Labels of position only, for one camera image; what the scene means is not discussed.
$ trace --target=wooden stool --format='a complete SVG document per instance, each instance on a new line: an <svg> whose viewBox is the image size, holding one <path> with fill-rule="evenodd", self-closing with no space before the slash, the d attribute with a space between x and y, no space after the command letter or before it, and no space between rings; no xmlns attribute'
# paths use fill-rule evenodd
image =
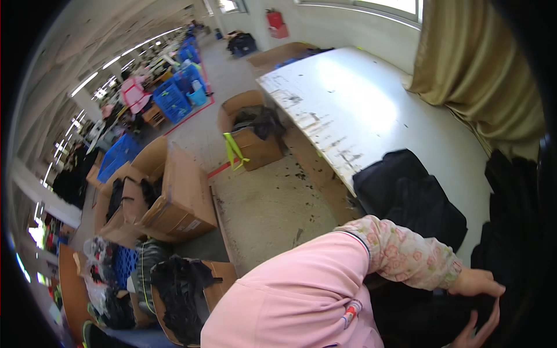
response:
<svg viewBox="0 0 557 348"><path fill-rule="evenodd" d="M159 129L159 124L161 124L165 119L166 116L155 104L153 104L151 109L143 113L143 120L157 130Z"/></svg>

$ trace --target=white table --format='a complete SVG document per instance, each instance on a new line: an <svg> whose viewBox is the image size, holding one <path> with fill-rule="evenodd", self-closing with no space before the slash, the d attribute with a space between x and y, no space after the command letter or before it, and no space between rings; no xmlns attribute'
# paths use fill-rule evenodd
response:
<svg viewBox="0 0 557 348"><path fill-rule="evenodd" d="M489 220L488 156L446 107L407 92L406 74L354 47L294 62L257 79L354 193L352 175L387 152L414 152L466 217L466 264Z"/></svg>

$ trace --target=floral sleeve cover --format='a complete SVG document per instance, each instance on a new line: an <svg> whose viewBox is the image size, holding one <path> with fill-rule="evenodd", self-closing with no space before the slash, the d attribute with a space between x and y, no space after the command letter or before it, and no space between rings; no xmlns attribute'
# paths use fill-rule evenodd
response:
<svg viewBox="0 0 557 348"><path fill-rule="evenodd" d="M368 274L377 272L391 281L433 290L448 289L462 271L451 247L373 215L339 226L335 232L348 232L367 246Z"/></svg>

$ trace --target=ceiling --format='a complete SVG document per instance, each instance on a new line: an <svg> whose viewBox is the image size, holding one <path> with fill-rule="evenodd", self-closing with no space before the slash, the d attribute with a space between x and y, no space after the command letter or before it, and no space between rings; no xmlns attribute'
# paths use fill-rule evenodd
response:
<svg viewBox="0 0 557 348"><path fill-rule="evenodd" d="M16 107L13 152L30 168L81 111L79 81L137 43L187 24L193 0L72 0L46 32ZM108 73L99 73L97 80Z"/></svg>

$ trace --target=fire extinguisher box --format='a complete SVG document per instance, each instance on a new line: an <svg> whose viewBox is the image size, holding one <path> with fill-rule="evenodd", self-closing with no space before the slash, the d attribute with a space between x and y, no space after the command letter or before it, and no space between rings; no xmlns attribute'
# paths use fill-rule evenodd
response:
<svg viewBox="0 0 557 348"><path fill-rule="evenodd" d="M288 29L286 28L286 24L282 24L279 28L269 27L269 31L271 32L271 37L274 38L288 37Z"/></svg>
<svg viewBox="0 0 557 348"><path fill-rule="evenodd" d="M282 21L282 15L280 12L270 12L267 14L267 21L270 27L280 28L284 22Z"/></svg>

